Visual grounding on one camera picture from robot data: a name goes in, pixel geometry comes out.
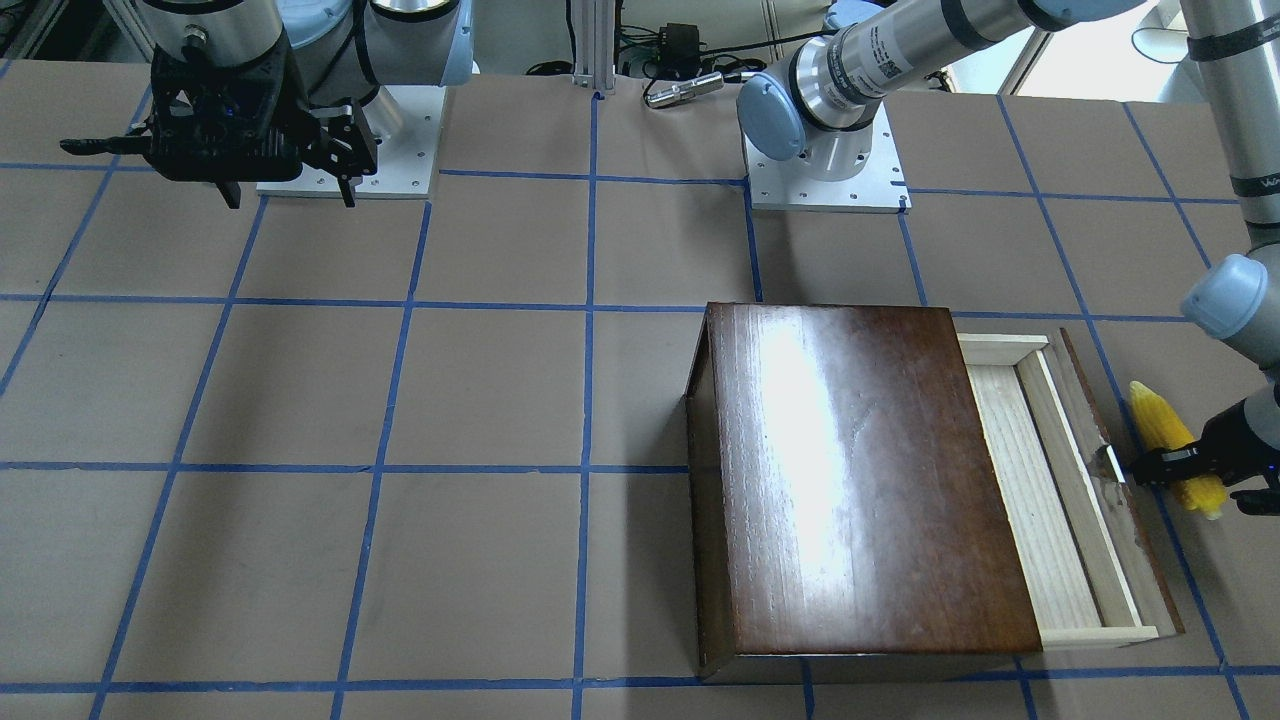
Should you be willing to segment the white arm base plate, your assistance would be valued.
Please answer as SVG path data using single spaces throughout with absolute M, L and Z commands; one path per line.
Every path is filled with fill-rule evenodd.
M 356 200 L 429 200 L 447 99 L 447 88 L 438 86 L 381 86 L 370 102 L 353 106 L 356 118 L 330 113 L 325 119 L 335 145 L 323 151 L 323 167 L 305 164 L 294 179 L 259 183 L 257 193 L 340 200 L 337 178 L 329 172 L 330 152 L 369 149 L 375 164 L 364 165 L 364 177 L 355 186 Z
M 803 156 L 778 161 L 742 137 L 755 209 L 905 213 L 913 208 L 886 105 L 872 126 L 851 133 L 815 131 L 809 140 Z

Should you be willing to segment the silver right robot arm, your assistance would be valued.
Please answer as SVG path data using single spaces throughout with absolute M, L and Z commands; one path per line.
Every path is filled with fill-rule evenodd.
M 474 73 L 470 1 L 142 1 L 152 106 L 125 149 L 260 193 L 428 199 L 445 91 Z

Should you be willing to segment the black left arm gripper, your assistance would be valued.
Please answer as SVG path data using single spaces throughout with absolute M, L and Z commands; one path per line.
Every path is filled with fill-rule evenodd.
M 1171 486 L 1203 471 L 1228 487 L 1262 477 L 1267 489 L 1235 491 L 1231 498 L 1245 515 L 1277 518 L 1277 397 L 1248 396 L 1208 419 L 1196 446 L 1153 448 L 1135 459 L 1128 473 L 1138 486 Z

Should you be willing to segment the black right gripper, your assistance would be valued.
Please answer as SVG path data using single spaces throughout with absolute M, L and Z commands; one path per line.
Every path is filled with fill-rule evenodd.
M 291 46 L 275 45 L 238 67 L 191 61 L 157 47 L 151 64 L 152 110 L 145 160 L 170 181 L 212 183 L 232 210 L 242 206 L 242 182 L 284 182 L 305 164 L 320 168 L 335 145 L 325 119 L 357 117 L 343 97 L 315 106 Z M 346 208 L 364 177 L 364 152 L 334 150 L 332 169 Z

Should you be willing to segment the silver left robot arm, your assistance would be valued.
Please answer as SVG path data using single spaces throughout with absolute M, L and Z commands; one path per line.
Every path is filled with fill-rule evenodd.
M 329 318 L 340 377 L 292 450 L 186 466 L 376 474 L 686 466 L 685 379 L 707 302 L 947 307 L 957 328 L 1065 325 L 1123 459 L 1130 380 L 1192 424 L 1254 384 L 1176 315 L 1242 236 L 1204 104 L 909 90 L 888 101 L 911 209 L 772 211 L 733 94 L 652 111 L 641 83 L 480 76 L 453 97 L 440 188 L 320 222 L 358 254 Z

